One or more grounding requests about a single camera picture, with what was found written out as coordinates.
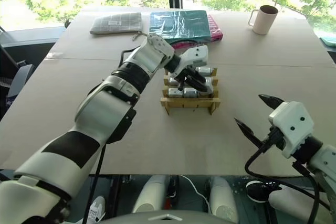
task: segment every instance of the mug handle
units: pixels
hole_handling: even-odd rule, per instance
[[[252,19],[252,15],[253,15],[253,12],[254,12],[254,11],[258,12],[259,10],[258,10],[258,9],[254,9],[254,10],[251,12],[250,19],[248,20],[248,25],[249,25],[249,26],[254,26],[254,23],[253,23],[253,24],[252,24],[252,23],[250,23],[250,21],[251,21],[251,19]]]

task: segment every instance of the mug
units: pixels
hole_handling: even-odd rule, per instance
[[[251,24],[251,18],[253,15],[253,12],[257,11],[257,17],[256,17],[256,21],[254,22],[254,24]],[[260,7],[260,9],[255,9],[251,12],[251,16],[250,19],[248,20],[248,24],[250,26],[253,26],[253,31],[256,34],[260,34],[260,35],[265,35],[268,33],[269,29],[271,28],[275,17],[278,14],[278,9],[276,9],[274,6],[270,6],[270,5],[263,5]]]

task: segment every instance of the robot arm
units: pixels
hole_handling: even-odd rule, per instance
[[[47,143],[0,184],[0,224],[61,223],[106,144],[119,141],[132,123],[134,105],[160,68],[204,91],[195,67],[207,64],[207,46],[181,56],[160,36],[149,35],[125,62],[93,89],[78,108],[75,125]]]
[[[276,145],[282,150],[285,158],[294,157],[298,164],[306,165],[327,193],[330,213],[336,221],[336,148],[323,145],[312,136],[314,123],[302,103],[285,102],[268,95],[259,95],[259,97],[274,109],[268,117],[272,125],[268,136],[264,141],[260,141],[253,135],[251,129],[236,120],[238,126],[259,149],[266,146],[266,151]]]

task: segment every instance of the gray object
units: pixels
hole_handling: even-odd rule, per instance
[[[198,92],[200,95],[208,95],[214,93],[214,86],[212,85],[212,77],[205,77],[206,92]]]
[[[172,223],[199,223],[199,224],[229,224],[230,221],[219,217],[206,214],[204,212],[185,211],[185,210],[160,210],[151,212],[137,212],[131,215],[123,215],[101,223],[140,223],[140,224],[158,224],[162,220],[170,220]]]
[[[169,176],[153,175],[143,186],[132,213],[161,210],[166,200],[168,184]]]
[[[10,88],[12,84],[13,79],[6,78],[6,77],[0,77],[0,86],[4,88]]]
[[[10,83],[10,88],[6,96],[6,107],[7,108],[9,108],[13,104],[15,98],[19,95],[23,86],[26,84],[30,76],[33,74],[34,70],[35,70],[35,67],[32,64],[25,65],[19,68],[14,79]],[[3,79],[1,81],[1,86],[7,87],[9,82],[10,82],[9,79],[7,80]]]
[[[168,89],[168,97],[182,98],[183,97],[183,91],[180,91],[177,88],[169,88]]]
[[[207,67],[197,67],[196,71],[204,77],[211,76],[212,72],[214,71],[213,68],[207,68]]]
[[[197,90],[194,88],[184,88],[184,98],[197,98]]]
[[[171,77],[169,77],[168,83],[171,86],[178,86],[178,81],[176,81],[174,78],[171,78]]]
[[[238,209],[229,183],[222,177],[211,177],[210,208],[213,215],[239,223]]]
[[[141,31],[141,13],[122,13],[96,18],[91,34],[116,34]]]

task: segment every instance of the wooden crate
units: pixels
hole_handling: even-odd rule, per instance
[[[168,72],[165,72],[163,76],[164,87],[162,89],[163,97],[161,98],[161,105],[165,107],[167,114],[169,114],[170,108],[208,108],[210,115],[212,115],[216,108],[219,107],[221,100],[218,97],[218,78],[216,77],[217,68],[212,73],[214,86],[214,93],[211,95],[205,95],[198,98],[169,98],[168,89],[177,88],[176,86],[169,86]]]

